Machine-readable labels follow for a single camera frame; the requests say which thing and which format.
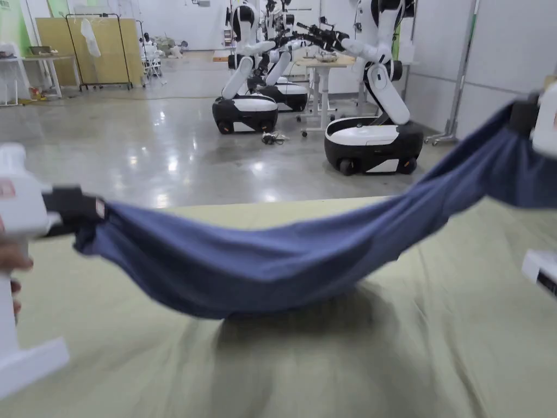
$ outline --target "cable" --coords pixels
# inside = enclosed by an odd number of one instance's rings
[[[265,145],[283,145],[287,139],[289,139],[287,136],[276,130],[272,133],[264,133],[261,142]]]

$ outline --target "desk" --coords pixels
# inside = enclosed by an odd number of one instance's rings
[[[172,212],[263,228],[377,201]],[[374,273],[359,292],[225,322],[159,306],[119,269],[74,253],[72,237],[32,243],[35,270],[18,273],[20,343],[64,336],[71,359],[0,401],[0,415],[555,416],[557,302],[523,277],[520,264],[528,248],[557,248],[556,221],[554,212],[484,200]],[[525,390],[525,381],[535,390]]]
[[[56,75],[56,68],[54,67],[54,61],[56,60],[72,60],[72,65],[74,67],[75,85],[79,87],[79,73],[77,71],[77,64],[75,61],[75,55],[33,55],[29,57],[24,57],[24,61],[46,61],[48,64],[48,69],[50,70],[50,77],[52,78],[52,83],[56,89],[56,96],[61,99],[62,91],[60,90],[60,84],[58,83],[58,76]]]
[[[329,75],[333,68],[347,68],[354,65],[355,58],[347,55],[339,55],[339,58],[334,62],[321,62],[317,59],[301,59],[296,61],[295,65],[304,66],[314,70],[314,87],[312,89],[313,101],[313,115],[305,113],[300,115],[302,118],[318,118],[319,116],[319,85],[323,83],[323,95],[321,96],[321,126],[319,128],[306,128],[302,130],[302,135],[307,136],[307,132],[324,132],[329,123]]]
[[[54,67],[54,61],[56,60],[72,60],[73,67],[74,67],[74,75],[75,75],[75,83],[76,86],[79,87],[80,80],[79,80],[79,73],[77,72],[77,64],[74,55],[33,55],[27,57],[14,57],[14,58],[5,58],[0,59],[0,64],[2,63],[17,63],[19,66],[19,71],[21,76],[25,82],[26,88],[30,87],[29,79],[27,77],[27,73],[25,71],[25,67],[23,65],[24,62],[30,61],[46,61],[48,64],[48,69],[50,71],[50,76],[52,78],[52,84],[56,89],[56,96],[61,99],[62,98],[62,91],[60,90],[60,84],[58,83],[58,76],[56,75],[56,68]]]

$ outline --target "red label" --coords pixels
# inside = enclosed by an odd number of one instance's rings
[[[0,179],[0,199],[11,199],[16,196],[16,189],[11,180]]]

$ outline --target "polished floor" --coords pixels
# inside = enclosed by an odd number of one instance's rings
[[[283,145],[220,135],[211,105],[227,76],[211,55],[191,53],[164,63],[166,84],[0,109],[2,142],[22,143],[28,168],[46,182],[145,207],[393,195],[449,149],[424,146],[412,176],[344,177],[325,160],[323,136],[302,138],[292,114],[279,116]],[[355,111],[350,100],[336,105]]]

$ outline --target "clothing rack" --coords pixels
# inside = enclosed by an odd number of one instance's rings
[[[124,64],[126,66],[126,74],[128,76],[128,80],[127,81],[117,81],[117,82],[84,82],[83,81],[83,76],[81,74],[81,65],[79,63],[79,57],[77,55],[77,50],[75,47],[75,43],[74,43],[74,36],[71,33],[71,28],[70,28],[70,21],[68,20],[69,17],[85,17],[85,16],[95,16],[95,17],[106,17],[108,18],[109,16],[115,16],[116,19],[118,19],[118,29],[120,30],[120,41],[122,43],[122,54],[124,56]],[[120,24],[120,16],[116,13],[68,13],[66,15],[66,24],[68,26],[68,31],[70,32],[70,39],[71,39],[71,43],[72,43],[72,47],[74,48],[74,54],[75,54],[75,60],[77,63],[77,70],[79,72],[79,77],[81,79],[81,82],[79,84],[79,91],[82,91],[82,87],[84,86],[87,90],[89,89],[89,86],[105,86],[105,85],[126,85],[126,87],[128,88],[128,90],[134,88],[133,83],[130,80],[130,70],[128,68],[128,59],[126,58],[126,48],[124,47],[124,37],[122,36],[122,26]]]

